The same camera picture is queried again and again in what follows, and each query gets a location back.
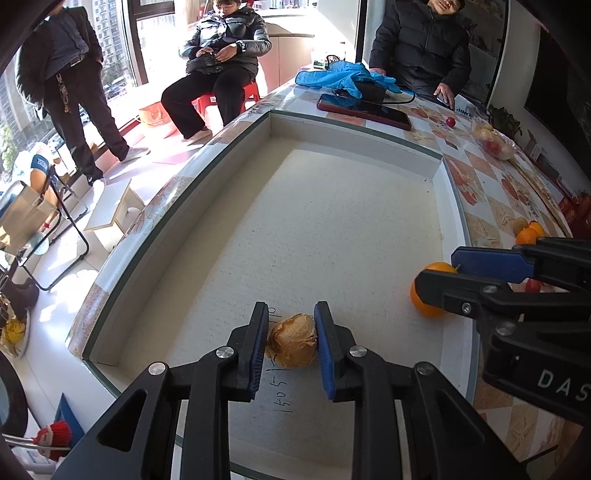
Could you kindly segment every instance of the table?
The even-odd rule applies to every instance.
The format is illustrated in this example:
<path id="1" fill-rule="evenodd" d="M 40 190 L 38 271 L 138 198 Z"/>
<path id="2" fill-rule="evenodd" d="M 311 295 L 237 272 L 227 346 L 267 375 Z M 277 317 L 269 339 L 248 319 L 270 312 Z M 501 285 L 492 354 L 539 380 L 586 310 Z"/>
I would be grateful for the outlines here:
<path id="1" fill-rule="evenodd" d="M 511 226 L 517 216 L 538 221 L 551 236 L 570 233 L 561 230 L 560 224 L 566 224 L 564 216 L 543 186 L 540 174 L 526 157 L 516 155 L 513 163 L 494 159 L 476 143 L 467 118 L 417 98 L 408 105 L 397 105 L 409 115 L 413 125 L 412 131 L 403 131 L 373 121 L 321 112 L 317 110 L 316 102 L 322 93 L 330 93 L 330 90 L 309 89 L 297 86 L 293 81 L 286 83 L 227 125 L 162 188 L 129 228 L 90 289 L 68 337 L 68 348 L 72 354 L 83 356 L 93 327 L 126 267 L 158 222 L 199 175 L 203 163 L 224 152 L 229 144 L 269 111 L 321 117 L 326 122 L 349 124 L 354 129 L 373 135 L 396 136 L 413 148 L 419 146 L 437 153 L 445 162 L 457 188 L 465 213 L 466 230 L 473 246 L 513 247 L 515 235 Z M 456 119 L 454 128 L 445 124 L 448 116 Z M 554 447 L 560 439 L 561 418 L 504 394 L 481 380 L 476 385 L 472 403 L 519 460 Z"/>

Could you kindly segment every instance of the black puffer jacket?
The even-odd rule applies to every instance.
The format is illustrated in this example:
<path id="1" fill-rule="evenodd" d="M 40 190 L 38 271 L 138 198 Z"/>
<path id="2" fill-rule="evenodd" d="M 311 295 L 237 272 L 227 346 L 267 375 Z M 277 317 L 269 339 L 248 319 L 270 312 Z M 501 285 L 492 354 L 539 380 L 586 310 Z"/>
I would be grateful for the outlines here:
<path id="1" fill-rule="evenodd" d="M 235 57 L 219 64 L 219 67 L 222 70 L 236 66 L 244 67 L 254 78 L 258 72 L 256 58 L 269 52 L 271 41 L 265 21 L 251 7 L 243 7 L 227 17 L 220 17 L 211 12 L 197 22 L 193 37 L 180 51 L 182 58 L 188 60 L 187 73 L 199 69 L 195 55 L 200 48 L 211 46 L 218 51 L 237 40 L 242 40 L 245 51 L 238 49 Z"/>
<path id="2" fill-rule="evenodd" d="M 456 95 L 472 68 L 468 34 L 455 15 L 437 15 L 421 0 L 388 0 L 369 67 L 385 69 L 419 95 L 445 83 Z"/>

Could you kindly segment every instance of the person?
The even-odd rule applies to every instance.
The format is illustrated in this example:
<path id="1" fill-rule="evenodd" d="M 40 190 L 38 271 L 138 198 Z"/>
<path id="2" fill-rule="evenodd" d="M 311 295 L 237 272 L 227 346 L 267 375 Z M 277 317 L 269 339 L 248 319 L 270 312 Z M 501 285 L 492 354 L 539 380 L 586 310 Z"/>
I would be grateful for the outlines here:
<path id="1" fill-rule="evenodd" d="M 242 109 L 244 87 L 258 72 L 257 57 L 271 49 L 265 21 L 251 7 L 240 8 L 241 0 L 214 0 L 214 12 L 207 14 L 181 48 L 187 61 L 187 75 L 162 94 L 162 106 L 187 144 L 211 135 L 191 104 L 206 93 L 217 100 L 224 126 Z"/>
<path id="2" fill-rule="evenodd" d="M 418 96 L 455 96 L 470 78 L 468 34 L 455 19 L 465 0 L 387 0 L 376 31 L 369 69 L 396 78 Z"/>
<path id="3" fill-rule="evenodd" d="M 76 166 L 92 185 L 103 178 L 103 172 L 86 143 L 79 105 L 119 161 L 136 160 L 150 150 L 130 147 L 119 133 L 100 81 L 103 54 L 86 9 L 65 8 L 63 4 L 54 8 L 21 46 L 17 89 L 35 105 L 41 119 L 49 114 Z"/>

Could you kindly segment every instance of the black pants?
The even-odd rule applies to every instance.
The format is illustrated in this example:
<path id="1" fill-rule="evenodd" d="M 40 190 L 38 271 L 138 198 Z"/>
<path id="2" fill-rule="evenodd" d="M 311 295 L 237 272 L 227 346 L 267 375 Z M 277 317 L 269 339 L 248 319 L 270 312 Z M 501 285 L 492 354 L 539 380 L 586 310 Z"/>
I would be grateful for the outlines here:
<path id="1" fill-rule="evenodd" d="M 193 100 L 213 93 L 225 127 L 240 115 L 244 87 L 252 80 L 252 74 L 242 67 L 221 73 L 192 72 L 166 88 L 162 94 L 162 106 L 183 137 L 190 138 L 205 127 L 205 122 L 191 104 Z"/>
<path id="2" fill-rule="evenodd" d="M 68 113 L 64 111 L 56 76 L 46 80 L 43 97 L 43 107 L 49 113 L 57 133 L 66 142 L 74 163 L 83 174 L 95 178 L 102 178 L 102 172 L 95 165 L 94 156 L 86 143 L 78 105 L 85 108 L 90 121 L 115 157 L 124 160 L 129 150 L 129 145 L 119 133 L 111 109 L 107 105 L 100 81 L 100 70 L 100 63 L 86 58 L 78 65 L 61 71 L 61 78 L 68 92 Z"/>

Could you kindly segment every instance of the hand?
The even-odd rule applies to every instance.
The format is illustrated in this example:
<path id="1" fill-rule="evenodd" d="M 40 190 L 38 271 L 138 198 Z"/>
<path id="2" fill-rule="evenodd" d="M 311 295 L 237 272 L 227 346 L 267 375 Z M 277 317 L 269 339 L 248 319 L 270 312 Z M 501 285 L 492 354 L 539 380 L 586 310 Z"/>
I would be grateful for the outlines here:
<path id="1" fill-rule="evenodd" d="M 386 76 L 386 70 L 384 70 L 384 69 L 377 69 L 377 68 L 374 67 L 372 69 L 369 69 L 369 71 L 370 72 L 379 73 L 380 75 Z"/>
<path id="2" fill-rule="evenodd" d="M 198 58 L 198 57 L 200 57 L 201 55 L 203 55 L 205 53 L 213 53 L 213 48 L 211 48 L 211 47 L 203 47 L 201 50 L 199 50 L 195 54 L 195 58 Z"/>
<path id="3" fill-rule="evenodd" d="M 452 110 L 455 110 L 456 109 L 456 96 L 453 94 L 452 89 L 449 88 L 445 83 L 440 83 L 439 86 L 437 87 L 437 90 L 435 90 L 435 93 L 433 95 L 438 96 L 440 93 L 441 93 L 443 99 L 449 105 L 449 108 L 451 108 Z"/>
<path id="4" fill-rule="evenodd" d="M 227 47 L 222 48 L 216 54 L 217 61 L 228 61 L 238 52 L 238 45 L 233 43 L 232 45 L 228 45 Z"/>

